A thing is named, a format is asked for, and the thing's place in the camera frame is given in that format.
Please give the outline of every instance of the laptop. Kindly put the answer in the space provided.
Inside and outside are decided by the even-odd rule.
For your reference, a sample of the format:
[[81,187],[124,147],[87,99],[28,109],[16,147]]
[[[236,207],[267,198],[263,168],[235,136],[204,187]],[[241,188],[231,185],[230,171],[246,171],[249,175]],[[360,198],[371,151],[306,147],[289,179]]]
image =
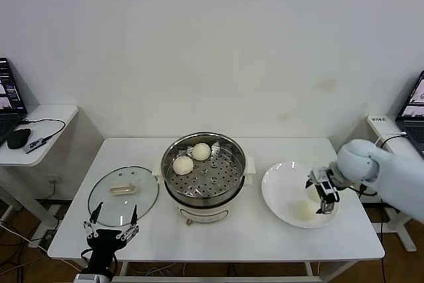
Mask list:
[[407,133],[412,145],[424,157],[424,71],[396,117],[396,125]]
[[0,145],[26,115],[10,65],[6,58],[0,58]]

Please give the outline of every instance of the glass pot lid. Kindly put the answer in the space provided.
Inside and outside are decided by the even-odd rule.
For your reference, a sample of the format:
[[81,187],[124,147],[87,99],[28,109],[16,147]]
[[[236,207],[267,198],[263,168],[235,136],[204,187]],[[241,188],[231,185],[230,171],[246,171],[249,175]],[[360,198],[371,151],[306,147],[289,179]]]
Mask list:
[[138,166],[116,169],[96,183],[88,198],[90,214],[103,202],[98,223],[120,227],[131,222],[134,206],[137,217],[148,213],[156,202],[159,185],[152,172]]

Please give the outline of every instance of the laptop screen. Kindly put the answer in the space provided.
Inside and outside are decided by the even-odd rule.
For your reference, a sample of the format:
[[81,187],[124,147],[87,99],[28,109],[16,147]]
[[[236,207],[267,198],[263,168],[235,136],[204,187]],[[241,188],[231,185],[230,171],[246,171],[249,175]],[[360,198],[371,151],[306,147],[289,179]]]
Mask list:
[[0,114],[26,112],[9,63],[6,58],[0,58]]
[[411,94],[407,98],[405,105],[397,116],[398,119],[420,119],[424,120],[424,71],[417,83],[415,84]]

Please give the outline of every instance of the sticker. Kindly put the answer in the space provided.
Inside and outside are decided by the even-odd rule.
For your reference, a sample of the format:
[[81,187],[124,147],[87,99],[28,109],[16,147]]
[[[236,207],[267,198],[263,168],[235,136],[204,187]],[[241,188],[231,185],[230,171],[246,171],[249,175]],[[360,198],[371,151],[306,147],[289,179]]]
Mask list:
[[384,117],[372,117],[371,120],[373,122],[385,122],[386,119]]

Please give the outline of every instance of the pot handle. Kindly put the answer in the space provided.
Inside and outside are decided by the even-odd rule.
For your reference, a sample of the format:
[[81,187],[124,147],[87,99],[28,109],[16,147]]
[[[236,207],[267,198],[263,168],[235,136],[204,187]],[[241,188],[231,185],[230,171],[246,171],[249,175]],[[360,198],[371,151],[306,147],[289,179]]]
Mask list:
[[158,179],[158,184],[164,184],[164,177],[162,176],[162,171],[160,169],[160,163],[162,160],[158,159],[153,166],[152,175]]
[[256,174],[256,167],[252,156],[246,156],[246,168],[244,169],[244,185],[252,185],[252,175]]

